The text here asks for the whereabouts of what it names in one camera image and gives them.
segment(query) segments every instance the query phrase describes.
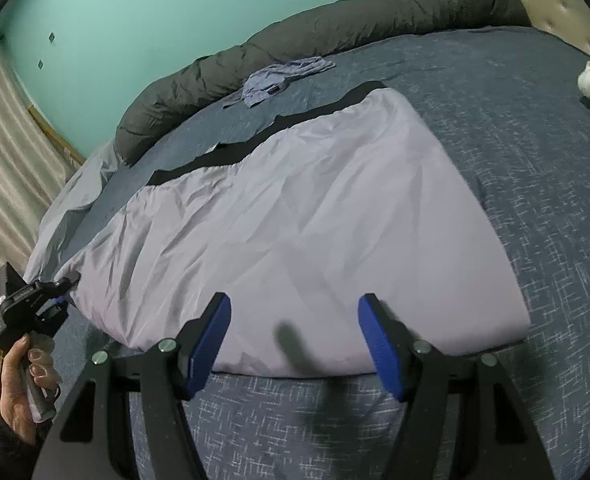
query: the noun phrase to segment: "striped curtain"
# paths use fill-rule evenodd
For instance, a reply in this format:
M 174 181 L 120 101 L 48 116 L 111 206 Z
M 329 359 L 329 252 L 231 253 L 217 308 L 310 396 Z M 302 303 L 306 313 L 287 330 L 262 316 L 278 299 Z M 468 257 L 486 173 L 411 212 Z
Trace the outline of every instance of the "striped curtain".
M 72 173 L 26 110 L 0 45 L 0 267 L 23 273 L 40 219 Z

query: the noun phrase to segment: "sleeve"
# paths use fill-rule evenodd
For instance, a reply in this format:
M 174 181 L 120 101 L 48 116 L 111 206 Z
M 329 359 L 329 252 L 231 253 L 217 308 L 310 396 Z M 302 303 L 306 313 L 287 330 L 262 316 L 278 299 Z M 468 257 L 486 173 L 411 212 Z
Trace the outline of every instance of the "sleeve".
M 31 479 L 48 427 L 38 427 L 38 445 L 31 446 L 13 433 L 0 415 L 0 463 L 10 479 Z

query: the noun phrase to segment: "clamp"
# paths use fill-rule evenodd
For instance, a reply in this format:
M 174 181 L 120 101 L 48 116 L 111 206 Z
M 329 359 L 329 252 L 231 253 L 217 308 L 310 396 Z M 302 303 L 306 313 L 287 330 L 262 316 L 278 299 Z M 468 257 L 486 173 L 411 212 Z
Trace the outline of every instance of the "clamp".
M 383 480 L 433 478 L 448 394 L 461 398 L 450 480 L 554 480 L 537 430 L 495 355 L 451 357 L 414 340 L 374 294 L 360 299 L 358 320 L 383 386 L 408 403 Z M 229 324 L 230 300 L 218 292 L 175 339 L 130 357 L 96 352 L 54 421 L 34 480 L 138 480 L 129 392 L 142 394 L 155 478 L 207 480 L 181 401 L 205 386 Z
M 6 354 L 24 334 L 35 332 L 53 337 L 63 325 L 69 313 L 68 302 L 63 297 L 77 285 L 80 274 L 62 278 L 57 283 L 35 280 L 26 283 L 18 272 L 6 263 L 0 268 L 0 350 Z M 41 311 L 44 305 L 54 304 Z M 54 402 L 59 389 L 44 395 L 28 371 L 28 358 L 22 359 L 21 373 L 26 385 L 26 395 L 34 422 L 40 424 L 55 416 Z

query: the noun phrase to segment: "screw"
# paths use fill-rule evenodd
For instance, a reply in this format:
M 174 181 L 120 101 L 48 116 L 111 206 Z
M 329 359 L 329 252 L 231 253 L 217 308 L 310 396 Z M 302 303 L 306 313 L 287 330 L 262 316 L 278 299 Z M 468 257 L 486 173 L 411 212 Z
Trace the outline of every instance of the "screw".
M 159 348 L 160 352 L 165 354 L 167 352 L 172 352 L 173 350 L 175 350 L 175 348 L 177 348 L 177 343 L 175 342 L 175 339 L 162 339 L 162 341 L 157 343 L 157 348 Z
M 427 354 L 429 353 L 433 347 L 428 341 L 424 341 L 423 339 L 418 339 L 413 343 L 413 350 L 415 350 L 418 354 Z
M 104 350 L 95 352 L 91 357 L 91 361 L 94 365 L 103 365 L 105 362 L 108 361 L 108 354 Z
M 481 361 L 486 366 L 495 366 L 497 364 L 497 357 L 492 354 L 482 354 Z

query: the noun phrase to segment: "patterned bedspread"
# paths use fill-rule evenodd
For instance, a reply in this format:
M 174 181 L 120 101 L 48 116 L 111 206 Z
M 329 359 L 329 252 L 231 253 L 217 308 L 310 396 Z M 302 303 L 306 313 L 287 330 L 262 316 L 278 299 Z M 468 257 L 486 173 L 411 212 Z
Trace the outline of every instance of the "patterned bedspread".
M 526 341 L 500 358 L 557 478 L 579 478 L 590 463 L 590 108 L 576 87 L 587 57 L 534 29 L 486 28 L 392 38 L 332 59 L 336 69 L 293 83 L 250 110 L 211 105 L 134 168 L 118 171 L 77 230 L 69 256 L 153 170 L 185 164 L 218 141 L 246 140 L 276 114 L 302 112 L 381 80 L 422 115 L 504 244 L 533 326 Z M 90 353 L 110 343 L 77 314 L 57 339 L 66 393 Z M 132 405 L 142 478 L 152 479 L 137 397 Z M 376 479 L 403 407 L 374 376 L 217 375 L 186 413 L 211 479 Z M 437 478 L 448 472 L 451 429 Z

